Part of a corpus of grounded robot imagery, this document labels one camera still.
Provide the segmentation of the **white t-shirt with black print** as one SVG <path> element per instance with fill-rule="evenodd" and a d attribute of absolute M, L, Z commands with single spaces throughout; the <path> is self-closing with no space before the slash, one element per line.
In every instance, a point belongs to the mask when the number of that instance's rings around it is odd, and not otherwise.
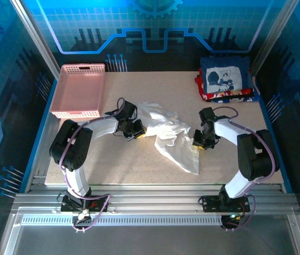
<path fill-rule="evenodd" d="M 189 136 L 191 127 L 176 112 L 157 103 L 137 104 L 137 119 L 146 128 L 145 136 L 155 136 L 154 146 L 161 155 L 189 174 L 199 174 L 199 149 Z"/>

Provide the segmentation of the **blue t-shirt with white pattern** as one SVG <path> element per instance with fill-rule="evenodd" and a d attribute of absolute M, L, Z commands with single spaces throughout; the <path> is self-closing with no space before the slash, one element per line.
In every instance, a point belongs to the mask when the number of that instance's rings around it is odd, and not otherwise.
<path fill-rule="evenodd" d="M 255 88 L 247 88 L 239 90 L 231 90 L 231 91 L 224 91 L 222 93 L 222 97 L 212 98 L 210 102 L 213 103 L 240 103 L 240 102 L 255 102 L 259 101 L 260 95 L 257 89 Z"/>

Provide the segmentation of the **pink perforated plastic basket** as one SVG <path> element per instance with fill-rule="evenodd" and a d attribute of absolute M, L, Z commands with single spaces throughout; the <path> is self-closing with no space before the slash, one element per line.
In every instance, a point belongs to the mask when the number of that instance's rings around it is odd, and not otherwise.
<path fill-rule="evenodd" d="M 98 118 L 105 87 L 105 64 L 64 64 L 50 107 L 57 118 Z"/>

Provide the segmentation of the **blue table edge strip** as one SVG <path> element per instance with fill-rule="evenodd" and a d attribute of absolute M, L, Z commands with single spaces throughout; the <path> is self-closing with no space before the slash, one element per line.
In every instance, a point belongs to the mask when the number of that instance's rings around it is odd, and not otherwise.
<path fill-rule="evenodd" d="M 28 160 L 25 172 L 24 172 L 24 176 L 23 176 L 23 179 L 22 179 L 22 182 L 21 182 L 21 185 L 20 185 L 19 193 L 26 193 L 26 191 L 27 191 L 29 177 L 31 177 L 31 175 L 32 175 L 31 174 L 32 166 L 33 166 L 33 163 L 34 163 L 35 158 L 36 158 L 38 147 L 40 145 L 41 136 L 42 136 L 45 124 L 46 124 L 46 120 L 47 120 L 47 116 L 49 114 L 50 106 L 52 104 L 52 98 L 53 98 L 53 95 L 54 95 L 54 92 L 55 92 L 56 85 L 57 85 L 57 80 L 55 79 L 53 84 L 52 84 L 51 91 L 50 91 L 50 96 L 49 96 L 49 99 L 47 100 L 45 110 L 44 110 L 44 113 L 43 113 L 41 121 L 40 121 L 38 132 L 36 134 L 36 138 L 35 138 L 32 150 L 31 150 L 31 154 L 30 154 L 30 157 L 29 157 L 29 160 Z"/>
<path fill-rule="evenodd" d="M 282 185 L 283 190 L 286 193 L 292 193 L 293 189 L 292 189 L 290 180 L 288 178 L 286 167 L 285 167 L 280 149 L 278 147 L 278 142 L 277 142 L 276 135 L 275 135 L 274 129 L 273 129 L 273 124 L 276 123 L 276 120 L 282 115 L 282 110 L 286 107 L 286 105 L 285 105 L 283 99 L 281 98 L 281 94 L 279 92 L 274 93 L 272 95 L 272 97 L 267 102 L 265 102 L 264 98 L 263 98 L 263 89 L 260 88 L 257 78 L 253 77 L 252 80 L 253 80 L 253 84 L 255 86 L 257 93 L 260 95 L 259 104 L 260 104 L 260 107 L 262 110 L 264 121 L 265 121 L 265 124 L 266 124 L 268 130 L 270 131 L 270 133 L 272 135 L 272 141 L 273 141 L 273 144 L 276 149 L 276 154 L 277 154 L 277 158 L 279 160 L 279 166 L 280 166 L 279 171 L 281 172 L 281 176 L 283 179 L 283 185 Z"/>

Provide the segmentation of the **grey metal panel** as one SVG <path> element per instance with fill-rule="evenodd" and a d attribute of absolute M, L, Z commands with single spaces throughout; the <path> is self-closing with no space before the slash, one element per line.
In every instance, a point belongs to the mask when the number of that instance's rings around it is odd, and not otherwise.
<path fill-rule="evenodd" d="M 4 234 L 0 255 L 300 255 L 296 217 L 254 216 L 245 227 L 27 225 L 19 217 Z"/>

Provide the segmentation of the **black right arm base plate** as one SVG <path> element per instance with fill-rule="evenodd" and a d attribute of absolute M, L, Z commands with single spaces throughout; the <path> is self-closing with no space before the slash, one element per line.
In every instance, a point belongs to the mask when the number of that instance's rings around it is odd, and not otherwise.
<path fill-rule="evenodd" d="M 202 206 L 204 213 L 246 213 L 251 211 L 246 197 L 225 201 L 218 195 L 204 195 L 199 197 L 198 203 Z"/>

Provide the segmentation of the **long aluminium frame rail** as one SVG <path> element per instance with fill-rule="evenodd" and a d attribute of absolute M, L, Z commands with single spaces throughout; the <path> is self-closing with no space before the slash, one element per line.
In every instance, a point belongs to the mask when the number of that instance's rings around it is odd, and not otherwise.
<path fill-rule="evenodd" d="M 202 214 L 198 203 L 203 195 L 217 195 L 220 185 L 209 184 L 111 184 L 93 185 L 92 194 L 110 194 L 108 213 L 124 215 L 192 215 Z M 248 201 L 257 215 L 300 214 L 296 196 L 285 193 L 281 184 L 260 184 L 251 191 Z M 32 185 L 28 193 L 15 196 L 12 212 L 59 214 L 58 194 L 64 185 Z"/>

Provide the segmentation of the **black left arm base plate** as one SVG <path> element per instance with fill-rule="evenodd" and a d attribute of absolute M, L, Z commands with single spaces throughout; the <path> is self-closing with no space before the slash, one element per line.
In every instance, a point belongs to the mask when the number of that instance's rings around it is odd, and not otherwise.
<path fill-rule="evenodd" d="M 98 213 L 103 208 L 107 197 L 97 200 L 84 200 L 76 198 L 71 194 L 63 196 L 61 201 L 61 212 L 79 212 L 87 210 L 89 212 Z"/>

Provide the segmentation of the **short aluminium side rail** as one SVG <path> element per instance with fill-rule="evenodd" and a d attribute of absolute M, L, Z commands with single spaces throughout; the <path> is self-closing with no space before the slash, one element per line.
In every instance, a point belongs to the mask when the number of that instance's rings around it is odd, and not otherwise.
<path fill-rule="evenodd" d="M 29 193 L 33 185 L 43 185 L 45 183 L 51 161 L 49 156 L 49 148 L 58 132 L 59 123 L 60 120 L 51 112 L 49 112 L 36 158 L 32 166 L 32 175 L 29 177 L 26 193 Z"/>

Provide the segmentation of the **aluminium frame post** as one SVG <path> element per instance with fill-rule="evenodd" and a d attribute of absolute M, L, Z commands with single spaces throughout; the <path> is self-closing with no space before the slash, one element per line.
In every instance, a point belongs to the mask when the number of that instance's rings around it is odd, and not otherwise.
<path fill-rule="evenodd" d="M 260 68 L 262 67 L 264 61 L 271 52 L 276 41 L 279 39 L 285 25 L 293 14 L 299 0 L 286 0 L 283 7 L 281 8 L 278 16 L 276 17 L 272 27 L 265 38 L 262 47 L 258 51 L 256 58 L 251 65 L 251 73 L 255 77 L 257 76 Z"/>
<path fill-rule="evenodd" d="M 18 14 L 20 20 L 22 21 L 24 27 L 26 28 L 29 36 L 31 37 L 33 43 L 39 50 L 42 58 L 47 64 L 49 70 L 56 80 L 58 80 L 60 75 L 60 67 L 56 62 L 50 48 L 48 47 L 42 33 L 40 32 L 34 18 L 32 17 L 30 11 L 28 10 L 26 4 L 23 0 L 10 0 L 12 6 L 14 7 L 16 13 Z"/>

